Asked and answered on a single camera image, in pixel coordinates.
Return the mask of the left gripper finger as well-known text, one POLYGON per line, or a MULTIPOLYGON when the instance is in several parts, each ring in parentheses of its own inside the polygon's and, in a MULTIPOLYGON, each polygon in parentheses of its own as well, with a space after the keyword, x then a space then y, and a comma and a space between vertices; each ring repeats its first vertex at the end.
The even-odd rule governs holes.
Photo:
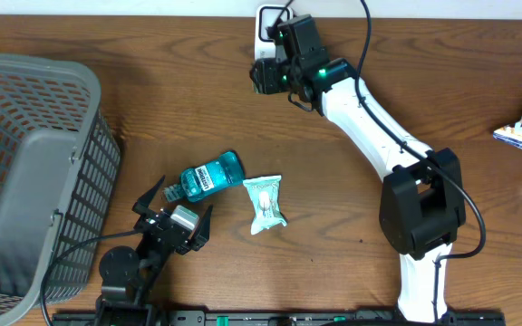
POLYGON ((153 198, 158 193, 162 183, 165 180, 165 175, 163 175, 159 181, 150 188, 146 193, 144 193, 142 196, 140 196, 136 203, 132 207, 132 211, 134 213, 139 214, 140 216, 154 216, 155 212, 150 209, 150 203, 152 202, 153 198))
POLYGON ((210 219, 212 216, 213 206, 210 205, 205 214, 199 220, 198 226, 191 238, 191 249, 199 251, 210 238, 210 219))

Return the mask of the blue mouthwash bottle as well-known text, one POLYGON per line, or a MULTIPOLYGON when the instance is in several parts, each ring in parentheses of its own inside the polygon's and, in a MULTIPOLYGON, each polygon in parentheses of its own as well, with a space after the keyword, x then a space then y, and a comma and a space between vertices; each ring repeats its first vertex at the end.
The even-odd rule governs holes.
POLYGON ((228 187, 236 187, 245 179, 244 168, 234 151, 228 151, 204 165, 185 169, 177 184, 163 189, 169 202, 187 199, 191 203, 201 201, 228 187))

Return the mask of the green wet wipes pack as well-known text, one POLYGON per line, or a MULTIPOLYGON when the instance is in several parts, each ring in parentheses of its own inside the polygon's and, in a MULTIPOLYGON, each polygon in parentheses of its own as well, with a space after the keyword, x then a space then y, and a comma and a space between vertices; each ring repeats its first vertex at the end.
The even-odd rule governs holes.
POLYGON ((256 235, 273 226, 287 226, 278 198, 281 175, 250 178, 243 181, 255 210, 250 233, 256 235))

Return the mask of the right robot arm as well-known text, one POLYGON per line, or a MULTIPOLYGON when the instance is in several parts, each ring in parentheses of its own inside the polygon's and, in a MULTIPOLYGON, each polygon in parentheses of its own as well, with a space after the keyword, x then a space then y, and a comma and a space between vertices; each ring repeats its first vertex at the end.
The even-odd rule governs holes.
POLYGON ((257 93, 285 93, 328 119, 368 159, 382 182, 380 226, 400 257, 398 310, 407 321, 445 316, 444 264, 466 221, 453 151, 436 151, 404 129, 347 60, 329 56, 309 14, 258 8, 250 78, 257 93))

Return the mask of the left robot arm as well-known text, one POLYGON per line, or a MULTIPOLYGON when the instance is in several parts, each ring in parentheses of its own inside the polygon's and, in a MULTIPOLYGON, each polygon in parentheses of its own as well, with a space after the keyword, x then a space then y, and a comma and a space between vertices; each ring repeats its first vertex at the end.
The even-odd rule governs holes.
POLYGON ((101 295, 91 325, 156 325, 159 310, 148 303, 150 291, 174 254, 200 250, 210 238, 209 206, 201 216, 178 205, 150 209, 163 181, 140 196, 132 211, 139 215, 133 230, 141 235, 136 248, 116 246, 100 260, 101 295))

